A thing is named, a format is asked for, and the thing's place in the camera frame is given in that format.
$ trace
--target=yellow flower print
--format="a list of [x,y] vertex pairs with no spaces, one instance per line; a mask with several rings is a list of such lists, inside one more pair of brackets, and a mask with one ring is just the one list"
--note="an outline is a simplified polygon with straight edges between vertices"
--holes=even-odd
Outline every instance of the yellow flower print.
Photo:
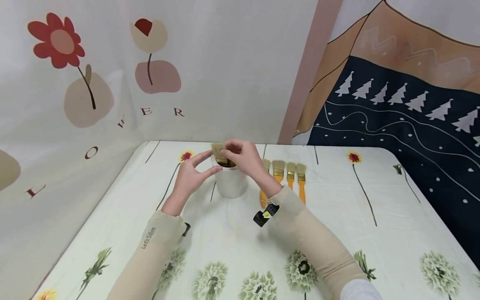
[[192,156],[194,156],[195,154],[193,154],[193,151],[192,150],[185,150],[183,151],[183,153],[180,155],[180,162],[184,162],[185,160],[187,159],[190,159],[192,158]]
[[362,161],[361,155],[355,151],[348,151],[347,158],[352,164],[359,164]]
[[36,297],[36,300],[55,300],[57,298],[57,291],[48,289]]

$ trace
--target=white backdrop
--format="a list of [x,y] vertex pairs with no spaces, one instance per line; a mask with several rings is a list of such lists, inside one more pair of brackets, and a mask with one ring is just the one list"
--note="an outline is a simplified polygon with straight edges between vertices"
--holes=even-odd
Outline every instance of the white backdrop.
[[0,290],[26,300],[141,142],[276,143],[317,1],[1,4]]

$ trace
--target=dandelion print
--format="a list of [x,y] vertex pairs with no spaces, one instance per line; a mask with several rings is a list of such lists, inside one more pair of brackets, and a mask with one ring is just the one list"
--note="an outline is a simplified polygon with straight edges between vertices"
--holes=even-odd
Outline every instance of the dandelion print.
[[55,300],[57,298],[57,291],[48,289],[36,297],[36,300]]
[[250,273],[243,280],[239,294],[240,300],[276,300],[276,286],[272,273],[258,275],[258,272]]
[[372,204],[370,203],[370,199],[368,199],[368,196],[367,196],[367,193],[365,192],[365,189],[363,188],[363,185],[357,175],[357,170],[355,170],[355,165],[359,164],[362,162],[362,158],[361,158],[361,155],[358,154],[357,152],[355,151],[348,151],[347,152],[347,158],[348,160],[352,163],[352,168],[353,168],[353,172],[355,173],[355,177],[357,177],[357,181],[359,182],[360,184],[360,187],[361,187],[361,190],[363,191],[363,194],[365,194],[365,197],[367,198],[367,201],[368,201],[368,205],[370,206],[370,211],[372,212],[372,216],[373,216],[373,221],[375,223],[375,226],[378,226],[377,225],[377,220],[375,219],[375,214],[373,213],[373,208],[372,208]]
[[[395,168],[396,173],[397,173],[398,175],[402,175],[402,168],[403,168],[403,166],[402,166],[401,164],[394,165],[393,167]],[[412,187],[410,186],[410,183],[408,182],[407,173],[405,172],[405,170],[404,170],[403,173],[404,173],[404,175],[405,175],[405,181],[407,182],[408,187],[409,187],[410,190],[412,191],[412,193],[413,193],[413,195],[415,196],[415,198],[417,198],[417,200],[419,201],[419,203],[421,203],[421,202],[420,202],[420,199],[417,197],[417,194],[415,194],[415,192],[413,191]]]
[[97,260],[93,264],[91,268],[88,268],[88,270],[85,272],[85,279],[82,282],[82,286],[80,287],[80,294],[78,294],[76,300],[80,298],[82,293],[85,291],[86,287],[90,283],[90,281],[97,275],[102,275],[103,274],[103,269],[108,267],[108,264],[103,264],[107,257],[112,253],[111,251],[112,247],[103,249],[97,254]]
[[313,285],[318,281],[317,272],[311,266],[301,252],[295,250],[288,256],[287,263],[283,267],[287,276],[287,283],[290,290],[303,293],[307,299]]
[[367,267],[366,257],[365,257],[365,254],[362,253],[362,250],[355,252],[353,257],[359,263],[360,269],[365,273],[365,275],[367,275],[367,279],[369,281],[372,281],[372,279],[373,280],[377,279],[375,275],[373,275],[373,272],[375,271],[375,269],[369,269]]
[[186,253],[186,250],[182,248],[177,248],[172,252],[165,263],[152,300],[155,298],[155,295],[159,290],[166,290],[173,281],[180,277],[181,273],[183,272],[183,268],[185,267]]
[[180,155],[180,162],[182,163],[185,160],[192,158],[193,156],[194,156],[193,151],[191,150],[183,151],[183,153]]
[[193,281],[194,300],[216,300],[225,287],[228,268],[222,262],[208,263]]
[[424,253],[420,257],[420,270],[427,285],[441,296],[458,296],[460,276],[443,255],[435,251]]

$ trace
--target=floral tablecloth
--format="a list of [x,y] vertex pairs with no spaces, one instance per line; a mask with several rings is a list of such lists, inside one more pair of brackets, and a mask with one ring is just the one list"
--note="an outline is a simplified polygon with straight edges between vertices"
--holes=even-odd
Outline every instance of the floral tablecloth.
[[[105,299],[148,219],[172,191],[181,161],[209,146],[140,145],[34,299]],[[343,241],[384,299],[480,299],[477,268],[392,153],[301,145],[257,149],[270,160],[307,165],[307,207]],[[206,160],[198,169],[210,166]],[[330,299],[275,223],[260,228],[253,222],[261,209],[259,192],[251,179],[238,199],[223,198],[214,177],[200,187],[182,213],[192,228],[159,270],[153,299]]]

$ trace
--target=white container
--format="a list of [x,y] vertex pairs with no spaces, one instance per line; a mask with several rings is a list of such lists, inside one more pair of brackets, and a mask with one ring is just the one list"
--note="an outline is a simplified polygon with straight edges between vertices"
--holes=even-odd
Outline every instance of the white container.
[[[214,167],[220,166],[213,155],[212,165]],[[218,192],[225,198],[238,198],[242,196],[248,188],[247,175],[236,166],[233,168],[222,167],[222,170],[215,174],[215,180]]]

